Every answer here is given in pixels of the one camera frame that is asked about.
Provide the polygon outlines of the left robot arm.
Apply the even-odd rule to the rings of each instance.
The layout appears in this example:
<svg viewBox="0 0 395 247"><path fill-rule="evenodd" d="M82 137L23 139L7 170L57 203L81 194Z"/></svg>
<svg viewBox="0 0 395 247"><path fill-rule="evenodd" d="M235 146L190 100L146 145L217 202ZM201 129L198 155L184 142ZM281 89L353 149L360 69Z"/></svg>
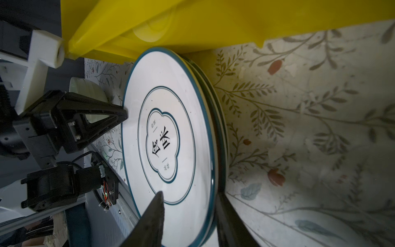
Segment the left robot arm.
<svg viewBox="0 0 395 247"><path fill-rule="evenodd" d="M121 106L72 92L44 90L49 69L64 62L63 40L1 17L1 157L33 157L40 170L1 189L1 221L73 204L90 191L111 188L116 175L92 152L93 167L58 162L61 149L83 150L127 119Z"/></svg>

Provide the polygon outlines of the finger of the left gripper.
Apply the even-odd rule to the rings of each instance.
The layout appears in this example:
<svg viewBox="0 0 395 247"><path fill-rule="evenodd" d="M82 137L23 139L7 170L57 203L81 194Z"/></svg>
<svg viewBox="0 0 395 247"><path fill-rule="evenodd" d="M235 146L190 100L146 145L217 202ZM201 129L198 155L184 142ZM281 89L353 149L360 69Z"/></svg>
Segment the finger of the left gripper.
<svg viewBox="0 0 395 247"><path fill-rule="evenodd" d="M127 111L121 106L76 93L64 93L56 110L66 153L83 150L128 118Z"/></svg>

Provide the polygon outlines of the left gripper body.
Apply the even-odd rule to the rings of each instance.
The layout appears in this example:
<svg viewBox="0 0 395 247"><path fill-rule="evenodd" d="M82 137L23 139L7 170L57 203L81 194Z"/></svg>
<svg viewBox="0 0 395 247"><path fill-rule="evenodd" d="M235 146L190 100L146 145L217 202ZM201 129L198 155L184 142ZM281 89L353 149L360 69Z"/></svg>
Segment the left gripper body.
<svg viewBox="0 0 395 247"><path fill-rule="evenodd" d="M64 144L65 93L45 92L49 69L64 62L62 38L29 24L1 19L1 155L33 157L42 170L57 167Z"/></svg>

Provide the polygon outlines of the white plate teal rim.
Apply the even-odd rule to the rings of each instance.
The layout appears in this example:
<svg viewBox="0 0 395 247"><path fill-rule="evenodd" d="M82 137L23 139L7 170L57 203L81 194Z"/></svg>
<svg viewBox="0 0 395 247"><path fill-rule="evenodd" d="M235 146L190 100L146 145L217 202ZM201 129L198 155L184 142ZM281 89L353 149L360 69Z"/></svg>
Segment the white plate teal rim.
<svg viewBox="0 0 395 247"><path fill-rule="evenodd" d="M150 48L131 70L122 105L123 161L138 215L161 192L161 246L200 246L214 219L218 169L196 77L175 52Z"/></svg>

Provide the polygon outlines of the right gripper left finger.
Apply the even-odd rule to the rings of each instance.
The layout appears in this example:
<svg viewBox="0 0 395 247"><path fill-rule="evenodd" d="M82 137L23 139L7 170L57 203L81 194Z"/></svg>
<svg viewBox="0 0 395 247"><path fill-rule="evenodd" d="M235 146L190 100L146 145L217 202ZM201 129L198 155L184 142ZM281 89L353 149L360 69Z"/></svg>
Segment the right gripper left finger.
<svg viewBox="0 0 395 247"><path fill-rule="evenodd" d="M165 220L164 196L159 191L121 247L161 247Z"/></svg>

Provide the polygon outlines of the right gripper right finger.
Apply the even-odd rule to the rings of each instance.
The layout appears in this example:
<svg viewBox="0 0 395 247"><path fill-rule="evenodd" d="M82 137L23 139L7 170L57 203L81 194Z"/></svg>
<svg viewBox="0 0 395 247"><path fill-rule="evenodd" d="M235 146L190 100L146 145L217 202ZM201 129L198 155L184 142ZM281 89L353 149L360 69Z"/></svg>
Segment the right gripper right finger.
<svg viewBox="0 0 395 247"><path fill-rule="evenodd" d="M216 197L216 223L220 247L259 247L223 192Z"/></svg>

